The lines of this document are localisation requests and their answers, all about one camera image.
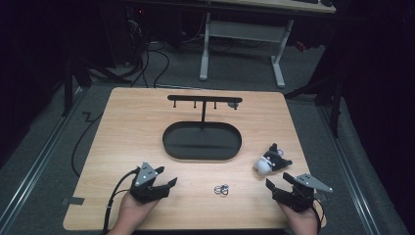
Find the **person's left hand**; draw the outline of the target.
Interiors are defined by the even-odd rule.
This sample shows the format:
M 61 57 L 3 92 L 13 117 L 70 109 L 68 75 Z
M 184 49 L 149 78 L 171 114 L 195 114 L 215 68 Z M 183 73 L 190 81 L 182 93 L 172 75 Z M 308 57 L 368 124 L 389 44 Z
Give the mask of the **person's left hand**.
M 113 228 L 124 227 L 136 230 L 158 203 L 159 201 L 153 201 L 141 204 L 129 193 L 126 193 L 121 200 L 118 217 Z

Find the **person's right hand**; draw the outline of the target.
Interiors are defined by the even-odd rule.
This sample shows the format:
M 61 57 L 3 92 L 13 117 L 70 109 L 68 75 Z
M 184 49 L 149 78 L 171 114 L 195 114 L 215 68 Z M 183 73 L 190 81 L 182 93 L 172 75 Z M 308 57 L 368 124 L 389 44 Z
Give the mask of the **person's right hand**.
M 296 212 L 281 203 L 278 206 L 287 217 L 294 235 L 318 235 L 318 218 L 312 209 Z

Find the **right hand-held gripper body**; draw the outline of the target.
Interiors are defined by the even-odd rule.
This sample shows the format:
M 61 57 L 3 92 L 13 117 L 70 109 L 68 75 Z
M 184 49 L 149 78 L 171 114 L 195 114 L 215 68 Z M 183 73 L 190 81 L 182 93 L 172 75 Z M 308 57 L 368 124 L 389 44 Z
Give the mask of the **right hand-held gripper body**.
M 309 173 L 304 173 L 298 176 L 293 176 L 296 181 L 292 185 L 292 191 L 288 192 L 283 189 L 279 189 L 281 194 L 279 197 L 272 199 L 278 203 L 281 203 L 295 212 L 304 212 L 313 206 L 315 199 L 315 190 L 320 190 L 327 193 L 332 193 L 333 188 L 321 182 Z

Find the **metal floor rail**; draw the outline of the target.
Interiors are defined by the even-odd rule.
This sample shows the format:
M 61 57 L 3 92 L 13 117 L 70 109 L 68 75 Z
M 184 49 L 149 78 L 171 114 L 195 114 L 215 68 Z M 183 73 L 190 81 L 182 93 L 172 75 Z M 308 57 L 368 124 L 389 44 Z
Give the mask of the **metal floor rail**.
M 0 169 L 0 233 L 13 225 L 87 91 L 87 88 L 76 88 L 73 105 L 67 111 L 61 110 L 65 95 L 59 91 L 56 100 L 35 119 L 12 157 Z
M 330 136 L 331 142 L 335 148 L 336 159 L 340 167 L 341 175 L 343 176 L 347 191 L 351 196 L 366 235 L 380 235 L 379 227 L 369 208 L 366 197 L 364 196 L 356 177 L 353 174 L 341 141 L 333 134 L 327 110 L 325 108 L 317 108 L 317 113 L 321 117 L 322 122 L 325 125 L 326 132 Z

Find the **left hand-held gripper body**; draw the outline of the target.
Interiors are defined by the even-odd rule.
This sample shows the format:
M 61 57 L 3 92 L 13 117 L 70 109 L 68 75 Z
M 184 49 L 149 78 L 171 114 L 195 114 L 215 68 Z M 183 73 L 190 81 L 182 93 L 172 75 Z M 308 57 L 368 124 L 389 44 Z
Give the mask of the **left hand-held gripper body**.
M 157 201 L 163 198 L 167 198 L 167 193 L 158 193 L 155 190 L 154 182 L 158 177 L 155 168 L 149 163 L 143 162 L 142 166 L 138 168 L 134 179 L 132 180 L 131 187 L 129 190 L 130 195 L 139 203 L 147 204 L 153 201 Z

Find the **grey tape piece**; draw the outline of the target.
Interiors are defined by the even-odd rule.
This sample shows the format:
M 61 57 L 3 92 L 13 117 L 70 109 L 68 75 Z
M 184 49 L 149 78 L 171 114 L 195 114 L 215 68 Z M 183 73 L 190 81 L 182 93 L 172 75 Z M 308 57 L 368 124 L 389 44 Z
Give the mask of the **grey tape piece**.
M 64 197 L 62 200 L 63 206 L 68 205 L 82 205 L 84 203 L 84 198 L 78 198 L 78 197 Z

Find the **dark computer tower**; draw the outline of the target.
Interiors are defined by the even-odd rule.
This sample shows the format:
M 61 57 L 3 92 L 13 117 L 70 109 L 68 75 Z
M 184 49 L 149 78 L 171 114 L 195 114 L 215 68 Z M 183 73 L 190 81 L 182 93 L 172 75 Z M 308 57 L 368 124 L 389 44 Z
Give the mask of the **dark computer tower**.
M 133 6 L 127 6 L 125 14 L 128 36 L 132 47 L 130 63 L 137 66 L 147 44 L 146 16 L 142 7 Z

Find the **white frame desk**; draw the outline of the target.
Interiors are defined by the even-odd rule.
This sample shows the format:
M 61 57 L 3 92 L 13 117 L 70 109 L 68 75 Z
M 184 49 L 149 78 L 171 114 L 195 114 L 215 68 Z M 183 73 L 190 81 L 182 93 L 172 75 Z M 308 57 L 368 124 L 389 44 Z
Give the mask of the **white frame desk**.
M 337 9 L 325 3 L 325 0 L 207 0 L 207 6 L 230 4 L 236 7 L 254 7 L 264 10 L 279 10 L 288 14 L 335 14 Z M 282 25 L 270 23 L 237 23 L 234 20 L 212 20 L 210 13 L 206 13 L 204 51 L 201 60 L 200 80 L 208 79 L 209 40 L 212 37 L 243 39 L 250 41 L 272 42 L 278 44 L 276 54 L 270 57 L 274 77 L 279 88 L 285 87 L 281 72 L 280 60 L 290 36 L 294 18 L 289 17 Z

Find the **black key rack with tray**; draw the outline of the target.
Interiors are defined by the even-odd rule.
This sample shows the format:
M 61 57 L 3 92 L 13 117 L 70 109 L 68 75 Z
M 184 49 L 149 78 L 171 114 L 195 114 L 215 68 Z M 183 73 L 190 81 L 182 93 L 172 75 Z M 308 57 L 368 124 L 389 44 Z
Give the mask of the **black key rack with tray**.
M 184 161 L 228 161 L 234 158 L 242 146 L 242 135 L 232 124 L 206 121 L 207 104 L 242 103 L 241 97 L 168 95 L 167 99 L 176 107 L 177 101 L 202 104 L 200 121 L 178 121 L 171 124 L 163 133 L 165 151 Z

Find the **black and white plush keychain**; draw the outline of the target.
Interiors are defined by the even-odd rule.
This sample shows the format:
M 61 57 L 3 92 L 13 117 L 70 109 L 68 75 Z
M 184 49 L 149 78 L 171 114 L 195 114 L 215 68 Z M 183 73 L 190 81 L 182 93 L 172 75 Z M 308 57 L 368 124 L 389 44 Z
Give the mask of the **black and white plush keychain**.
M 267 175 L 286 168 L 292 163 L 292 161 L 284 159 L 284 152 L 278 148 L 276 143 L 273 143 L 254 164 L 254 169 L 259 175 Z

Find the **black metal stand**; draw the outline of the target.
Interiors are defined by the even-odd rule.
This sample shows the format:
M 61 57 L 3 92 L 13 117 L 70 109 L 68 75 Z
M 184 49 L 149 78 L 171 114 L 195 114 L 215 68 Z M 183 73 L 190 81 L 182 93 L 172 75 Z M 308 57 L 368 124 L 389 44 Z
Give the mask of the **black metal stand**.
M 316 106 L 330 106 L 329 125 L 332 134 L 338 138 L 338 121 L 342 89 L 345 78 L 342 75 L 329 76 L 327 78 L 311 81 L 305 86 L 284 95 L 286 99 L 293 99 L 301 94 L 315 93 L 314 104 Z
M 89 70 L 93 69 L 105 77 L 116 82 L 127 83 L 127 80 L 122 78 L 110 70 L 96 65 L 85 58 L 76 55 L 75 53 L 68 53 L 68 59 L 65 63 L 65 102 L 63 116 L 67 117 L 69 111 L 73 107 L 73 81 L 76 80 L 81 88 L 89 88 L 92 85 L 92 79 Z

